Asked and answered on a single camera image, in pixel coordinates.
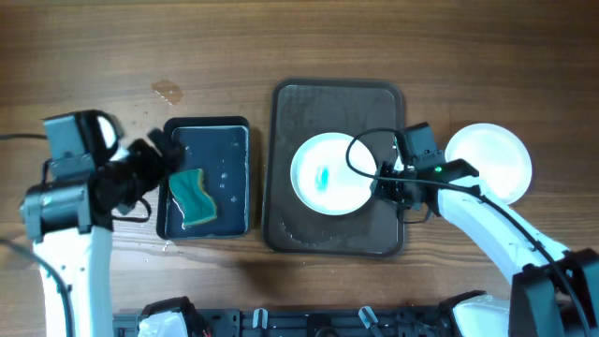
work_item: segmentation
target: white bowl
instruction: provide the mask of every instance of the white bowl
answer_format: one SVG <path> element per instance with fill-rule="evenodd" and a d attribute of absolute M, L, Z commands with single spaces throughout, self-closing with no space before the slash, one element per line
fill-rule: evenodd
<path fill-rule="evenodd" d="M 447 144 L 446 161 L 465 159 L 506 204 L 521 198 L 533 178 L 533 163 L 522 141 L 503 127 L 464 127 Z"/>
<path fill-rule="evenodd" d="M 309 208 L 326 215 L 353 212 L 371 197 L 371 178 L 352 171 L 345 152 L 353 137 L 342 133 L 314 136 L 299 147 L 291 161 L 291 185 Z M 349 154 L 352 165 L 365 173 L 376 173 L 371 152 L 356 141 Z"/>

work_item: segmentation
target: black rack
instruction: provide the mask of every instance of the black rack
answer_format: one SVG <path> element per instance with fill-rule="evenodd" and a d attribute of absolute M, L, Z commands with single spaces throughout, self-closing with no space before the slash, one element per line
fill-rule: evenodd
<path fill-rule="evenodd" d="M 237 309 L 197 310 L 208 321 L 213 337 L 315 337 L 310 329 L 313 318 L 322 316 L 330 319 L 331 327 L 339 336 L 370 337 L 358 316 L 358 310 L 282 311 L 268 312 L 265 330 L 255 329 L 255 312 Z M 398 337 L 441 337 L 446 326 L 439 326 L 441 319 L 437 306 L 406 306 L 396 310 L 374 310 L 377 327 L 383 336 Z M 113 321 L 115 337 L 137 337 L 139 322 L 145 315 L 116 315 Z"/>

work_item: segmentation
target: sponge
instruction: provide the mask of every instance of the sponge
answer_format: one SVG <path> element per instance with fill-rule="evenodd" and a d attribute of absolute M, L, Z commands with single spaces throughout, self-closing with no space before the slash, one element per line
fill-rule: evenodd
<path fill-rule="evenodd" d="M 168 178 L 168 186 L 183 214 L 183 229 L 216 219 L 216 204 L 204 189 L 203 169 L 175 173 Z"/>

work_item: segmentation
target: dark tray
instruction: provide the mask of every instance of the dark tray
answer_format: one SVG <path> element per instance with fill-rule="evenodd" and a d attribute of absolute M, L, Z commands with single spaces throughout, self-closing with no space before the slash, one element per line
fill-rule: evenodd
<path fill-rule="evenodd" d="M 240 116 L 173 118 L 165 134 L 185 147 L 179 171 L 204 169 L 204 186 L 216 203 L 217 218 L 182 229 L 183 216 L 160 185 L 156 233 L 164 240 L 234 238 L 249 228 L 250 125 Z"/>
<path fill-rule="evenodd" d="M 402 93 L 390 82 L 289 79 L 277 85 L 262 212 L 262 233 L 270 249 L 372 257 L 402 250 L 403 221 L 391 205 L 371 198 L 347 215 L 320 214 L 301 202 L 289 177 L 293 155 L 307 139 L 325 132 L 355 136 L 381 126 L 404 127 Z M 362 142 L 377 165 L 397 158 L 390 134 L 372 134 Z"/>

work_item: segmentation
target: wood grain surface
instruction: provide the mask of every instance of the wood grain surface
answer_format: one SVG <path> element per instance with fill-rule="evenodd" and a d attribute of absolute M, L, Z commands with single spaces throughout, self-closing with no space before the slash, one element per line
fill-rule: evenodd
<path fill-rule="evenodd" d="M 514 208 L 573 249 L 599 249 L 597 2 L 82 3 L 0 1 L 0 133 L 41 133 L 42 118 L 96 108 L 121 119 L 128 142 L 176 116 L 242 115 L 261 189 L 278 81 L 389 80 L 405 95 L 407 124 L 428 121 L 440 144 L 476 122 L 512 130 L 533 160 L 533 183 Z M 161 81 L 181 89 L 177 104 L 154 91 Z M 0 236 L 27 243 L 18 208 L 48 156 L 42 141 L 0 143 Z M 393 259 L 274 254 L 260 237 L 260 196 L 254 228 L 238 240 L 163 251 L 155 217 L 117 224 L 114 312 L 181 295 L 200 308 L 241 309 L 509 295 L 480 249 L 438 219 L 409 227 Z M 149 199 L 155 206 L 157 192 Z M 0 263 L 0 335 L 43 335 L 37 266 L 4 248 Z"/>

